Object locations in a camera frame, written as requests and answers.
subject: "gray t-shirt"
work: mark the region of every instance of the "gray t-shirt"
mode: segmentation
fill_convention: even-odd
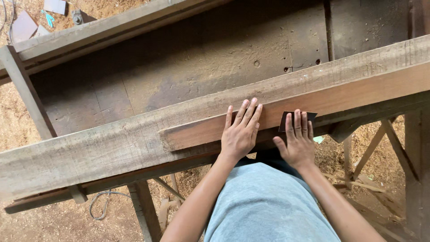
[[[340,241],[302,180],[263,163],[234,168],[205,242]]]

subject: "wooden block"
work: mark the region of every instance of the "wooden block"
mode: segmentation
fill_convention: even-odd
[[[65,15],[66,1],[63,0],[45,0],[43,10]]]
[[[88,200],[88,197],[85,195],[81,185],[68,186],[67,188],[75,200],[75,203],[80,204]]]
[[[36,30],[36,22],[27,11],[22,10],[18,18],[12,23],[12,42],[17,43],[28,40]]]

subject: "dusty wood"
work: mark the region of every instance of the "dusty wood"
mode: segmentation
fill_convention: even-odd
[[[352,89],[361,89],[363,87],[355,88],[354,83],[357,83],[355,80],[382,77],[390,79],[391,82],[387,86],[381,86],[370,92],[372,97],[375,97],[373,99],[375,102],[384,96],[379,95],[382,92],[398,93],[398,90],[403,90],[405,92],[401,96],[404,96],[408,92],[411,94],[423,91],[429,84],[421,83],[421,80],[424,80],[428,76],[427,72],[430,71],[429,68],[425,68],[426,64],[417,64],[430,60],[429,46],[430,37],[424,36],[203,96],[93,129],[2,152],[0,153],[0,182],[4,184],[5,189],[0,191],[0,197],[1,199],[22,198],[194,155],[219,151],[220,146],[217,143],[179,152],[165,152],[157,131],[223,114],[228,105],[238,107],[245,98],[255,96],[262,103],[268,103],[279,99],[285,100],[286,97],[297,98],[304,93],[312,94],[313,90],[323,88],[327,90],[328,87],[342,83],[352,85],[350,86]],[[408,81],[396,85],[396,79],[401,76],[401,73],[410,70],[415,70],[414,75],[406,75],[404,79]],[[377,82],[382,85],[384,80],[378,79]],[[319,99],[319,105],[325,103],[320,101],[322,99],[327,103],[332,100],[330,96],[325,95]],[[361,99],[355,99],[354,107],[365,105],[368,101],[363,103]],[[336,109],[343,111],[347,108],[342,103],[339,105],[342,107],[336,106]],[[293,106],[309,111],[313,109],[302,104]],[[356,117],[353,114],[349,115],[336,116],[336,118],[341,121],[348,117]],[[18,180],[17,177],[25,177],[25,179]]]
[[[369,186],[373,186],[373,187],[378,187],[378,185],[371,181],[366,175],[359,175],[358,178],[360,179],[360,181],[362,181],[364,184],[369,185]],[[387,193],[380,193],[380,192],[373,192],[372,190],[369,189],[369,192],[376,197],[376,199],[381,202],[381,204],[386,207],[388,209],[388,211],[390,211],[390,213],[398,216],[398,217],[404,217],[405,216],[405,211],[403,209],[403,207],[399,204],[399,202],[391,197],[390,195],[388,195]]]
[[[326,173],[323,173],[323,175],[325,177],[327,177],[327,178],[341,180],[341,181],[344,181],[345,183],[351,183],[352,185],[357,185],[357,186],[360,186],[360,187],[364,187],[364,188],[370,189],[370,190],[372,190],[374,192],[386,192],[386,190],[384,190],[384,189],[380,189],[380,188],[377,188],[377,187],[374,187],[374,186],[369,186],[369,185],[362,184],[362,183],[359,183],[359,182],[348,181],[347,179],[342,178],[342,177],[337,177],[337,176],[333,176],[333,175],[326,174]]]
[[[430,83],[424,76],[416,78],[415,82],[416,85],[422,87],[421,90],[417,90],[416,87],[407,90],[409,88],[407,88],[404,80],[405,78],[417,76],[417,71],[424,71],[427,67],[430,67],[430,65],[417,65],[396,72],[359,79],[347,84],[336,85],[323,90],[265,103],[264,111],[259,120],[260,129],[279,126],[282,112],[285,110],[294,110],[297,107],[300,107],[302,110],[317,112],[318,115],[326,115],[361,105],[409,95],[413,92],[425,91],[430,87]],[[226,115],[222,114],[161,130],[159,134],[165,150],[175,151],[220,140],[225,126],[225,117]]]
[[[419,172],[406,176],[406,220],[421,241],[430,241],[430,109],[405,115],[405,151]]]
[[[178,183],[176,182],[176,176],[175,176],[175,173],[170,174],[170,179],[172,180],[172,187],[173,187],[173,189],[174,189],[177,193],[179,193]],[[180,207],[181,207],[181,200],[180,200],[180,199],[176,199],[176,201],[177,201],[177,206],[178,206],[178,208],[180,208]]]
[[[163,181],[161,178],[159,177],[155,177],[153,178],[156,182],[158,182],[162,187],[166,188],[166,190],[168,190],[169,192],[171,192],[173,195],[175,195],[178,199],[180,199],[181,201],[185,201],[185,198],[179,194],[177,191],[175,191],[171,186],[169,186],[165,181]]]
[[[394,218],[383,217],[360,203],[345,197],[346,200],[371,224],[385,239],[396,241],[418,241],[415,234],[404,228]]]
[[[400,143],[399,138],[397,137],[396,132],[393,129],[393,125],[391,121],[387,119],[381,120],[381,125],[387,133],[388,139],[390,140],[391,146],[396,153],[397,158],[399,159],[400,164],[405,173],[411,172],[411,174],[415,177],[417,181],[419,181],[417,170],[412,164],[411,160],[408,157],[408,154],[403,149],[402,144]]]
[[[352,189],[351,181],[351,139],[352,135],[348,136],[344,141],[344,171],[345,171],[345,183],[349,190]]]
[[[22,101],[24,101],[40,137],[43,140],[57,137],[54,127],[52,127],[39,96],[34,90],[33,84],[13,46],[6,45],[0,48],[0,59],[15,84]]]
[[[381,142],[382,138],[385,135],[385,129],[382,126],[379,126],[378,130],[376,131],[375,135],[373,136],[372,140],[370,141],[369,146],[367,147],[366,151],[364,152],[363,156],[361,157],[360,161],[358,162],[357,167],[355,167],[353,180],[357,180],[358,176],[360,175],[361,170],[366,165],[367,161],[375,151],[376,147]]]
[[[160,212],[158,214],[158,223],[160,224],[161,233],[166,229],[167,212],[169,211],[169,199],[162,199],[160,205]]]
[[[139,181],[127,185],[136,216],[142,229],[143,239],[148,242],[158,242],[161,239],[161,229],[157,213],[152,202],[151,192],[147,181]]]
[[[19,51],[29,74],[64,63],[79,56],[106,48],[153,29],[209,10],[229,0],[160,0],[151,1],[121,14],[93,21],[74,31],[52,33],[39,44],[34,41]],[[0,83],[9,79],[0,65]]]
[[[88,197],[85,195],[81,185],[72,185],[68,186],[67,188],[69,189],[70,194],[75,200],[75,203],[84,203],[88,200]]]

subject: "sawdust-covered floor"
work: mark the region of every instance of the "sawdust-covered floor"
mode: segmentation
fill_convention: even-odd
[[[16,2],[15,12],[18,14],[26,9],[29,14],[49,31],[57,31],[73,26],[70,16],[53,14],[55,18],[54,28],[50,28],[44,15],[40,13],[43,0],[19,0]],[[129,8],[139,6],[146,0],[70,0],[70,9],[81,8],[84,12],[97,19],[106,18],[118,14]],[[7,31],[10,23],[12,5],[5,0],[7,7],[7,23],[0,34],[0,45],[7,44]],[[364,125],[353,134],[352,161],[359,161],[361,155],[376,133],[380,123]],[[394,128],[404,144],[404,119],[400,117]],[[330,137],[324,136],[321,144],[316,145],[316,163],[323,172],[343,177],[343,146],[337,144]],[[0,151],[38,142],[40,137],[35,125],[30,118],[24,103],[12,83],[0,86]],[[177,174],[178,186],[181,194],[187,196],[209,170],[204,166]],[[368,164],[362,171],[373,178],[375,182],[386,189],[388,193],[397,198],[402,205],[405,204],[405,175],[400,163],[385,136],[377,147]],[[163,177],[171,184],[170,177]],[[149,181],[153,201],[158,210],[161,199],[169,197],[174,199],[164,188],[153,180]],[[127,187],[114,189],[115,191],[128,193]],[[354,187],[347,195],[356,201],[380,213],[390,215],[379,202],[365,189]],[[106,197],[101,197],[94,207],[96,215],[100,214]],[[12,201],[0,202],[0,207],[5,207]],[[137,218],[130,199],[112,195],[109,198],[106,218],[94,220],[88,213],[89,202],[77,205],[73,200],[24,211],[18,214],[8,215],[4,210],[0,211],[0,235],[1,241],[142,241]],[[169,211],[171,220],[176,208]]]

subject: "left hand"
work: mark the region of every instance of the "left hand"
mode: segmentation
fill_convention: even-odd
[[[231,124],[233,106],[229,106],[227,110],[225,128],[221,138],[221,155],[233,159],[234,162],[238,162],[255,146],[255,139],[260,127],[258,120],[263,105],[259,104],[254,115],[252,115],[257,99],[253,98],[248,110],[246,110],[248,103],[249,100],[247,99],[243,101],[233,124]]]

